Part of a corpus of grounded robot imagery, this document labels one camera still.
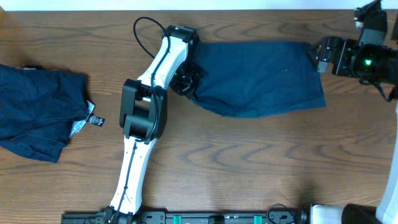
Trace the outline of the blue denim shorts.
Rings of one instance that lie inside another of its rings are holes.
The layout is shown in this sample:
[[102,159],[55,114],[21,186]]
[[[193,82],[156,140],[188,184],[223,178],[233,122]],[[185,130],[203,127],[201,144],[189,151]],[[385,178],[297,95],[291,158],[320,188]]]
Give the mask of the blue denim shorts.
[[203,73],[189,98],[215,114],[260,118],[324,108],[308,42],[202,42],[191,60]]

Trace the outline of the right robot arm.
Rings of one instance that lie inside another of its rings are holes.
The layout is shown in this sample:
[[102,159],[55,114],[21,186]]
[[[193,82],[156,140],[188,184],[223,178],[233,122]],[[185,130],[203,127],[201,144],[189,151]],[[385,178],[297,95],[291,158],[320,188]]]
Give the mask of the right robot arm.
[[[388,102],[397,100],[397,49],[384,45],[387,13],[381,0],[354,9],[354,21],[360,31],[358,40],[326,36],[307,50],[314,69],[340,77],[359,80],[375,87]],[[397,153],[393,153],[386,189],[378,206],[349,203],[344,207],[311,205],[301,215],[302,223],[397,223]]]

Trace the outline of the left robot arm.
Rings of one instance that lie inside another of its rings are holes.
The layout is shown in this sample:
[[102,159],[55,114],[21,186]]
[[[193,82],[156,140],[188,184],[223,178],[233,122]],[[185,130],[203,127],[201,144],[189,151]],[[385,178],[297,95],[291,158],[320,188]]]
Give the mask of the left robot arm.
[[123,85],[119,125],[124,157],[118,186],[107,211],[110,223],[133,217],[142,204],[142,186],[151,151],[167,122],[167,90],[192,94],[202,74],[189,60],[200,38],[195,28],[170,25],[149,68]]

